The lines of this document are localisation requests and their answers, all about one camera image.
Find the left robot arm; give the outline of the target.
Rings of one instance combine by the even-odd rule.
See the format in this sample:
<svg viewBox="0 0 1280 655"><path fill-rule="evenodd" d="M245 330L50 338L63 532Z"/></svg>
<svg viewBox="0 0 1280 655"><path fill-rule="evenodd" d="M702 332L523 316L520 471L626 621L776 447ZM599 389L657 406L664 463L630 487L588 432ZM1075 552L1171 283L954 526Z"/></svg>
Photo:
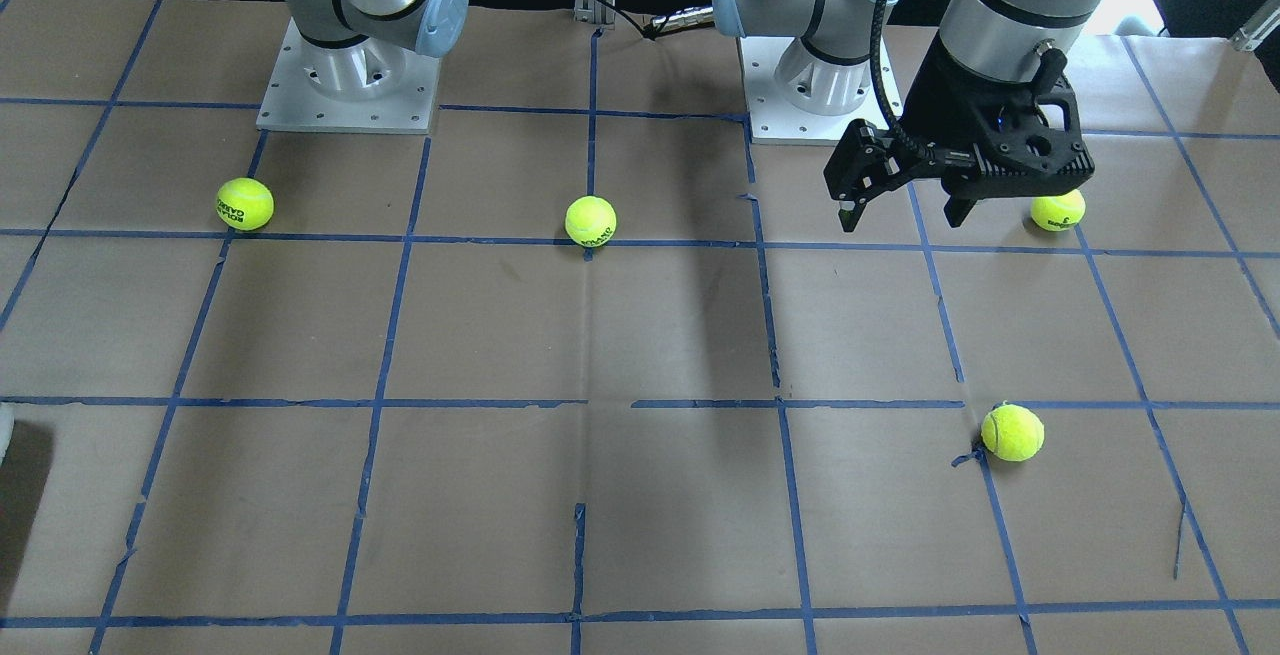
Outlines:
<svg viewBox="0 0 1280 655"><path fill-rule="evenodd" d="M902 104L887 93L884 27L900 0L712 0L730 37L786 37L782 84L815 111L809 64L858 73L884 118L845 127L823 177L845 232L870 201L937 178L960 226L983 200L1039 198L1093 177L1068 54L1102 0L950 0Z"/></svg>

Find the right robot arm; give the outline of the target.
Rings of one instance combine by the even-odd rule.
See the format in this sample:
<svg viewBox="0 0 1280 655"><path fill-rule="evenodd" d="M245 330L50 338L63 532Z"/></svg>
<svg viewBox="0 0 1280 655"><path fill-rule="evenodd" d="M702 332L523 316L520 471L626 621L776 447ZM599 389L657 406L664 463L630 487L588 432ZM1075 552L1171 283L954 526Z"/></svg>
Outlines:
<svg viewBox="0 0 1280 655"><path fill-rule="evenodd" d="M470 0L284 0L302 43L301 70L330 99L376 96L413 61L444 58Z"/></svg>

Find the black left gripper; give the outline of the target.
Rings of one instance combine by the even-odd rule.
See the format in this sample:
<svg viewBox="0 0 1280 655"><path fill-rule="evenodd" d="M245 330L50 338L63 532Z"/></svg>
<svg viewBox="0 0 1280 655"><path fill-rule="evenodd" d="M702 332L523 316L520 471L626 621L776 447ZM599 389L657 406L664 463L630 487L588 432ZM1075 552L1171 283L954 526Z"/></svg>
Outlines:
<svg viewBox="0 0 1280 655"><path fill-rule="evenodd" d="M941 36L925 52L900 118L918 148L902 145L900 166L941 178L950 228L983 200L1065 194L1096 171L1066 54L1047 46L1030 55L1027 81L1004 84L963 67Z"/></svg>

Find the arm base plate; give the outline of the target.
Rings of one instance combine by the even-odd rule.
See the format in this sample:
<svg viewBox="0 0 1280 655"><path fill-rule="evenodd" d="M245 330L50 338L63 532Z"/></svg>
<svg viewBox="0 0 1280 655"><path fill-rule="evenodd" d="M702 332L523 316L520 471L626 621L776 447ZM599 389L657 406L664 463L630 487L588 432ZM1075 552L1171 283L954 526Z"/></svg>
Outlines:
<svg viewBox="0 0 1280 655"><path fill-rule="evenodd" d="M320 49L287 26L259 107L260 130L429 136L442 61L369 38Z"/></svg>
<svg viewBox="0 0 1280 655"><path fill-rule="evenodd" d="M886 45L878 70L870 61L820 61L796 37L742 37L739 52L754 143L833 146L854 119L887 130L874 81L896 116L902 113Z"/></svg>

